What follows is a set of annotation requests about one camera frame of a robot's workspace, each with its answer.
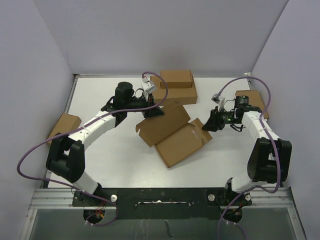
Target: cardboard flap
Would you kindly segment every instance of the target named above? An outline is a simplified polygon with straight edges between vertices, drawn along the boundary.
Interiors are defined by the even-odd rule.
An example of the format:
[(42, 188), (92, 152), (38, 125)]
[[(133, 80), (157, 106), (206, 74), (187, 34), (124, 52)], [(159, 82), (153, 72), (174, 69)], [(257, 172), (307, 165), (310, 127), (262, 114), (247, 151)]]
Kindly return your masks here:
[(208, 131), (202, 130), (204, 124), (200, 121), (199, 118), (196, 118), (195, 120), (190, 122), (190, 124), (194, 126), (194, 131), (196, 131), (197, 136), (202, 138), (203, 145), (207, 144), (212, 139), (212, 136)]
[(197, 118), (155, 146), (156, 151), (170, 168), (202, 148), (212, 137), (202, 131), (202, 122)]
[(164, 115), (143, 120), (135, 127), (135, 131), (148, 144), (156, 145), (181, 129), (190, 120), (184, 106), (172, 101), (162, 108)]

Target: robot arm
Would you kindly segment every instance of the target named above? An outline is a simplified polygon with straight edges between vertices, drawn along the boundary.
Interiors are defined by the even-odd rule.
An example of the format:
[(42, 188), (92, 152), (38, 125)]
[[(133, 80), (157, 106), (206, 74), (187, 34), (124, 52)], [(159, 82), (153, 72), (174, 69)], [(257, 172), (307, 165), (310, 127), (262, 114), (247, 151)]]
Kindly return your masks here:
[(202, 130), (216, 132), (217, 130), (222, 130), (226, 124), (231, 126), (234, 126), (234, 124), (242, 124), (255, 141), (248, 161), (247, 172), (244, 172), (239, 177), (229, 179), (227, 188), (232, 192), (242, 193), (256, 185), (262, 186), (277, 182), (276, 161), (270, 157), (272, 155), (274, 156), (275, 153), (265, 129), (268, 130), (276, 144), (280, 161), (280, 180), (282, 182), (285, 181), (288, 176), (292, 145), (289, 141), (281, 140), (263, 117), (261, 121), (265, 127), (262, 127), (260, 122), (261, 109), (249, 105), (248, 96), (237, 96), (234, 102), (234, 110), (232, 111), (224, 110), (224, 97), (220, 96), (217, 98), (217, 96), (214, 95), (212, 100), (216, 102), (218, 106), (211, 110), (210, 117), (202, 127)]
[[(114, 114), (102, 117), (106, 113), (112, 113), (116, 110), (139, 109), (154, 106), (152, 92), (156, 89), (155, 85), (143, 79), (140, 88), (143, 93), (141, 97), (134, 96), (133, 86), (129, 82), (120, 82), (115, 89), (115, 94), (101, 108), (96, 116), (84, 124), (83, 129), (57, 138), (52, 141), (46, 168), (58, 176), (63, 177), (72, 183), (78, 189), (89, 194), (97, 194), (101, 185), (90, 177), (85, 171), (85, 151), (86, 149), (105, 132), (117, 127), (126, 117), (127, 112), (116, 112)], [(157, 106), (149, 110), (142, 111), (144, 118), (152, 118), (163, 115), (163, 111)]]

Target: white wall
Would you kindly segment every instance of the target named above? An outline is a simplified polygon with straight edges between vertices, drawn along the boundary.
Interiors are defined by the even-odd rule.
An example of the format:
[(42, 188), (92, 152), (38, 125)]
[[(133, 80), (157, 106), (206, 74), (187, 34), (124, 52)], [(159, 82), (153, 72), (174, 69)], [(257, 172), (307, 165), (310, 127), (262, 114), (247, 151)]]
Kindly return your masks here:
[(253, 69), (288, 0), (34, 0), (77, 74)]
[(319, 13), (319, 0), (290, 0), (253, 69), (271, 89), (271, 127), (292, 143), (288, 184), (309, 240), (320, 236)]
[[(16, 240), (40, 184), (20, 177), (16, 165), (62, 113), (73, 75), (32, 0), (1, 1), (0, 35), (0, 239)], [(47, 150), (22, 170), (43, 177)]]

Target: cardboard box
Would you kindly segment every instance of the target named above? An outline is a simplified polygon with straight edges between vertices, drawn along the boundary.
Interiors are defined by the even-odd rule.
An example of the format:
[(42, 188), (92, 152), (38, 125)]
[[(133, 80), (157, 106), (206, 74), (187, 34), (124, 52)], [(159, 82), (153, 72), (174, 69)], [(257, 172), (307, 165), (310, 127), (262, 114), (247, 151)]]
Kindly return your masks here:
[(139, 131), (149, 147), (155, 147), (170, 168), (202, 148), (212, 137), (202, 131), (204, 124), (198, 118), (188, 123), (190, 116), (180, 103), (171, 102), (162, 110), (163, 116), (143, 120), (136, 125), (135, 131)]
[[(172, 101), (178, 101), (182, 105), (196, 104), (198, 99), (196, 84), (193, 75), (192, 77), (192, 86), (188, 88), (169, 88), (168, 96), (166, 100), (161, 104), (165, 106), (166, 104)], [(156, 86), (156, 90), (152, 93), (154, 101), (159, 103), (166, 94), (166, 89), (160, 88), (160, 82), (162, 82), (157, 76), (151, 76), (151, 80)]]
[[(260, 96), (258, 90), (240, 90), (235, 92), (235, 96), (248, 96), (249, 97), (249, 104), (255, 107), (259, 107), (262, 111), (265, 109), (264, 102)], [(269, 114), (266, 111), (264, 113), (264, 118), (269, 119)]]
[[(162, 70), (161, 77), (166, 81), (169, 89), (187, 89), (192, 87), (192, 73), (190, 70)], [(161, 81), (160, 88), (165, 89)]]
[(78, 116), (73, 116), (70, 114), (62, 113), (59, 120), (56, 122), (54, 128), (52, 129), (48, 139), (56, 135), (57, 133), (66, 133), (77, 129), (81, 124), (81, 119)]

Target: purple cable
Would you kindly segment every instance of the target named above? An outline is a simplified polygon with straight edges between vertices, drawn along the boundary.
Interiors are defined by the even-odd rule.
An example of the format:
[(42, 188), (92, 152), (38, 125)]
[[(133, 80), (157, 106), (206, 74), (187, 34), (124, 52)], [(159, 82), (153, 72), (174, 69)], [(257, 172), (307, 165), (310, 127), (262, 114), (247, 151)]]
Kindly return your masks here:
[[(152, 71), (145, 71), (144, 73), (142, 73), (142, 78), (144, 78), (146, 74), (150, 74), (150, 75), (155, 75), (155, 76), (157, 76), (157, 77), (164, 83), (164, 85), (165, 85), (165, 95), (164, 95), (163, 99), (162, 99), (159, 103), (157, 103), (157, 104), (155, 104), (155, 105), (153, 105), (153, 106), (144, 107), (144, 108), (121, 109), (121, 110), (116, 110), (116, 111), (108, 112), (108, 113), (106, 113), (106, 114), (104, 114), (104, 115), (102, 115), (102, 116), (100, 116), (100, 117), (97, 117), (97, 118), (93, 119), (92, 121), (88, 122), (87, 124), (84, 125), (84, 127), (87, 128), (88, 126), (90, 126), (91, 124), (93, 124), (93, 123), (95, 123), (96, 121), (100, 120), (101, 118), (104, 118), (104, 117), (109, 116), (109, 115), (112, 115), (112, 114), (123, 113), (123, 112), (128, 112), (128, 113), (129, 113), (129, 112), (142, 112), (142, 111), (146, 111), (146, 110), (150, 110), (150, 109), (156, 108), (156, 107), (158, 107), (159, 105), (161, 105), (161, 104), (166, 100), (166, 98), (167, 98), (167, 96), (168, 96), (168, 85), (167, 85), (166, 81), (165, 81), (159, 74), (157, 74), (157, 73), (155, 73), (155, 72), (152, 72)], [(48, 138), (48, 139), (40, 142), (39, 144), (33, 146), (32, 148), (30, 148), (30, 149), (21, 157), (21, 159), (19, 160), (19, 162), (18, 162), (18, 164), (17, 164), (17, 166), (16, 166), (16, 171), (18, 172), (18, 174), (19, 174), (20, 176), (26, 178), (26, 179), (39, 180), (39, 181), (45, 181), (45, 182), (53, 182), (53, 183), (65, 185), (65, 186), (67, 186), (67, 187), (70, 187), (70, 188), (76, 189), (76, 190), (78, 190), (78, 191), (81, 191), (79, 188), (77, 188), (77, 187), (75, 187), (75, 186), (73, 186), (73, 185), (71, 185), (71, 184), (62, 182), (62, 181), (53, 180), (53, 179), (45, 178), (45, 177), (34, 177), (34, 176), (26, 175), (26, 174), (24, 174), (24, 173), (21, 172), (20, 167), (21, 167), (21, 164), (23, 163), (23, 161), (25, 160), (25, 158), (26, 158), (30, 153), (32, 153), (35, 149), (37, 149), (38, 147), (40, 147), (41, 145), (43, 145), (43, 144), (45, 144), (45, 143), (47, 143), (47, 142), (49, 142), (49, 141), (52, 141), (52, 140), (54, 140), (54, 139), (57, 139), (57, 138), (60, 138), (60, 137), (66, 136), (66, 135), (74, 134), (74, 133), (76, 133), (76, 132), (78, 132), (78, 131), (80, 131), (80, 130), (83, 130), (84, 127), (79, 127), (79, 128), (77, 128), (77, 129), (75, 129), (75, 130), (68, 131), (68, 132), (65, 132), (65, 133), (61, 133), (61, 134), (59, 134), (59, 135), (55, 135), (55, 136), (53, 136), (53, 137), (50, 137), (50, 138)], [(99, 199), (99, 200), (101, 200), (101, 201), (105, 201), (105, 202), (107, 202), (107, 203), (109, 203), (109, 204), (112, 204), (112, 205), (115, 206), (115, 208), (116, 208), (115, 217), (114, 217), (111, 221), (109, 221), (109, 222), (107, 222), (107, 223), (93, 224), (93, 226), (96, 226), (96, 227), (106, 226), (106, 225), (109, 225), (109, 224), (113, 223), (113, 222), (117, 219), (117, 217), (118, 217), (118, 215), (119, 215), (119, 208), (118, 208), (118, 206), (117, 206), (116, 204), (114, 204), (112, 201), (107, 200), (107, 199), (105, 199), (105, 198), (103, 198), (103, 197), (99, 197), (99, 196), (90, 194), (90, 193), (85, 192), (85, 191), (83, 191), (82, 193), (85, 194), (85, 195), (87, 195), (87, 196), (90, 196), (90, 197), (92, 197), (92, 198), (96, 198), (96, 199)]]
[[(240, 80), (240, 79), (254, 79), (254, 80), (257, 80), (259, 81), (260, 83), (262, 83), (267, 92), (268, 92), (268, 102), (267, 104), (265, 105), (265, 108), (264, 110), (262, 111), (262, 113), (260, 114), (259, 116), (259, 121), (260, 121), (260, 124), (261, 126), (264, 128), (264, 132), (265, 134), (268, 136), (268, 138), (270, 139), (271, 141), (271, 144), (272, 144), (272, 147), (273, 147), (273, 151), (274, 151), (274, 155), (275, 155), (275, 162), (276, 162), (276, 172), (277, 172), (277, 176), (276, 176), (276, 185), (275, 185), (275, 188), (273, 190), (268, 190), (267, 188), (263, 187), (263, 186), (260, 186), (260, 185), (256, 185), (248, 190), (246, 190), (245, 192), (248, 193), (250, 191), (252, 191), (253, 189), (255, 188), (260, 188), (264, 191), (266, 191), (267, 193), (270, 193), (270, 194), (274, 194), (275, 192), (278, 191), (279, 187), (280, 187), (280, 181), (281, 181), (281, 168), (280, 168), (280, 159), (279, 159), (279, 154), (278, 154), (278, 150), (277, 150), (277, 146), (276, 146), (276, 143), (275, 141), (273, 140), (272, 136), (270, 135), (269, 131), (267, 129), (265, 129), (265, 124), (264, 122), (262, 121), (262, 117), (263, 115), (265, 114), (265, 112), (267, 111), (269, 105), (270, 105), (270, 102), (271, 102), (271, 92), (270, 92), (270, 89), (268, 87), (268, 85), (262, 81), (261, 79), (257, 78), (257, 77), (254, 77), (254, 76), (242, 76), (242, 77), (238, 77), (238, 78), (235, 78), (231, 81), (229, 81), (226, 85), (224, 85), (224, 87), (218, 92), (217, 94), (217, 97), (219, 97), (221, 95), (221, 93), (223, 92), (223, 90), (231, 83), (233, 83), (234, 81), (237, 81), (237, 80)], [(225, 208), (225, 210), (223, 211), (223, 213), (221, 214), (220, 216), (220, 219), (219, 219), (219, 222), (218, 222), (218, 227), (217, 227), (217, 235), (218, 235), (218, 240), (220, 240), (220, 226), (221, 226), (221, 222), (223, 220), (223, 217), (225, 215), (225, 213), (227, 212), (227, 210), (230, 208), (230, 206), (238, 199), (240, 198), (240, 196), (242, 194), (244, 194), (245, 192), (242, 192), (242, 193), (239, 193), (230, 203), (229, 205)]]

